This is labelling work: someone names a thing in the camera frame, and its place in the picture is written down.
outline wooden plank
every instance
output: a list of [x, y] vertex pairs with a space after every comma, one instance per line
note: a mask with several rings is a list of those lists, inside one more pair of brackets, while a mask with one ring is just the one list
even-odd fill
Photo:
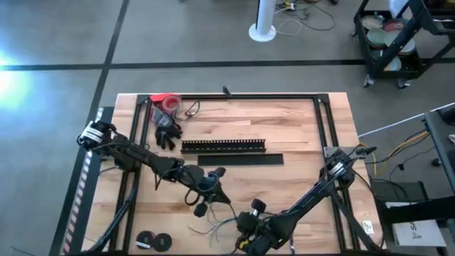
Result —
[[[355, 146], [358, 138], [346, 93], [329, 95], [340, 145]], [[135, 102], [136, 95], [118, 96], [112, 119], [118, 132], [129, 134]], [[184, 101], [183, 108], [190, 104], [191, 101]], [[266, 139], [267, 153], [283, 153], [283, 166], [227, 168], [221, 182], [237, 214], [242, 210], [249, 210], [254, 198], [266, 202], [267, 210], [273, 213], [288, 208], [314, 185], [319, 169], [323, 166], [319, 132], [311, 100], [204, 100], [201, 102], [200, 112], [180, 124], [183, 127], [182, 139]], [[180, 154], [181, 144], [178, 141], [174, 151], [158, 148], [153, 125], [148, 131], [147, 144], [150, 145], [150, 151], [160, 156], [176, 156], [185, 159], [187, 164], [196, 164], [197, 156]], [[215, 166], [205, 168], [205, 171], [214, 168]], [[366, 177], [366, 168], [362, 162], [355, 164], [355, 170]], [[121, 175], [120, 171], [109, 171], [100, 176], [87, 227], [88, 238], [98, 238], [111, 221]], [[194, 207], [183, 202], [186, 191], [182, 185], [167, 182], [163, 182], [158, 191], [155, 191], [154, 175], [149, 167], [143, 166], [129, 253], [158, 254], [154, 250], [139, 250], [134, 244], [135, 237], [143, 230], [168, 233], [172, 236], [173, 246], [166, 254], [220, 254], [232, 251], [239, 235], [235, 223], [224, 226], [219, 233], [220, 242], [213, 239], [211, 246], [209, 237], [188, 228], [190, 225], [198, 230], [207, 230], [210, 224], [206, 218], [195, 217]], [[375, 230], [372, 238], [380, 242], [382, 231], [370, 192], [361, 181], [356, 181], [350, 188], [350, 194], [356, 218], [360, 223], [364, 220], [371, 221]], [[214, 203], [213, 209], [219, 220], [232, 217], [226, 205]], [[123, 237], [121, 232], [118, 248], [122, 246]], [[339, 252], [329, 199], [318, 204], [299, 221], [294, 243], [297, 253]], [[88, 240], [84, 247], [91, 244]], [[289, 246], [285, 245], [277, 251], [270, 250], [269, 253], [287, 254]]]

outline yellow wire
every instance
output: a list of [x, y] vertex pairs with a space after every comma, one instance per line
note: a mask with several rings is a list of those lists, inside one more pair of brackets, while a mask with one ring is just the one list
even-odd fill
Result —
[[[368, 148], [369, 146], [365, 143], [360, 143], [359, 145], [361, 146], [364, 146], [365, 148]], [[371, 156], [373, 157], [373, 172], [375, 173], [376, 175], [376, 155], [375, 155], [375, 152], [371, 152]]]
[[422, 133], [416, 135], [415, 137], [413, 137], [413, 138], [411, 138], [411, 139], [408, 139], [407, 141], [405, 141], [405, 142], [401, 143], [400, 145], [398, 145], [397, 147], [395, 147], [395, 148], [392, 150], [392, 153], [390, 153], [390, 155], [388, 156], [387, 160], [385, 160], [385, 163], [382, 165], [381, 169], [379, 170], [379, 173], [378, 173], [378, 174], [375, 174], [375, 175], [379, 175], [379, 174], [381, 174], [383, 171], [385, 171], [385, 169], [387, 168], [387, 163], [388, 163], [390, 157], [391, 157], [396, 151], [400, 150], [402, 146], [405, 146], [405, 145], [409, 144], [410, 142], [413, 142], [413, 141], [415, 141], [416, 139], [419, 139], [419, 138], [421, 138], [421, 137], [423, 137], [423, 136], [425, 136], [425, 135], [428, 135], [428, 132], [422, 132]]

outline striped edge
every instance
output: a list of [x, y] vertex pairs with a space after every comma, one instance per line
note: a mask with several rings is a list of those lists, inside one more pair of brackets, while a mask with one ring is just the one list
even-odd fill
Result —
[[[99, 121], [102, 116], [104, 108], [100, 107], [97, 112], [97, 116], [95, 121]], [[84, 189], [85, 189], [85, 182], [87, 180], [88, 171], [90, 170], [90, 162], [92, 160], [92, 152], [89, 151], [85, 154], [84, 164], [82, 166], [82, 172], [80, 174], [79, 183], [77, 185], [76, 194], [73, 200], [73, 206], [71, 208], [70, 219], [66, 226], [65, 235], [63, 236], [63, 243], [60, 249], [60, 253], [63, 255], [67, 255], [70, 253], [71, 242], [73, 241], [73, 234], [74, 234], [74, 227], [77, 222], [77, 215], [79, 214], [80, 204], [84, 198]]]

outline black cart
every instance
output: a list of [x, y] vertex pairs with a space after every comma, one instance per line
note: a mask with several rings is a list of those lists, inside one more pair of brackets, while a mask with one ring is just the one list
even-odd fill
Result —
[[[455, 46], [455, 8], [445, 0], [409, 0], [397, 18], [410, 8], [412, 18], [405, 24], [400, 34], [385, 50], [379, 58], [373, 59], [372, 51], [367, 39], [368, 29], [362, 25], [362, 17], [382, 16], [385, 22], [392, 19], [389, 11], [366, 11], [365, 7], [369, 0], [363, 0], [354, 17], [355, 28], [353, 36], [357, 35], [362, 48], [363, 57], [367, 65], [368, 74], [363, 86], [374, 85], [376, 79], [394, 79], [399, 89], [409, 87], [414, 79], [417, 79], [427, 71], [436, 61], [442, 58]], [[425, 29], [435, 36], [448, 36], [449, 43], [442, 48], [432, 59], [423, 61], [416, 50], [410, 55], [399, 55], [402, 48], [421, 29]], [[395, 58], [400, 58], [402, 67], [397, 71], [385, 70], [387, 65]]]

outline black glove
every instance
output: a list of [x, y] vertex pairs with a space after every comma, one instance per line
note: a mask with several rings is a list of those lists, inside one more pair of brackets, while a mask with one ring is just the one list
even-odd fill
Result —
[[168, 127], [158, 127], [155, 131], [156, 144], [161, 146], [162, 149], [166, 148], [166, 142], [169, 145], [169, 149], [173, 150], [176, 145], [172, 142], [172, 138], [181, 138], [181, 127], [175, 122]]

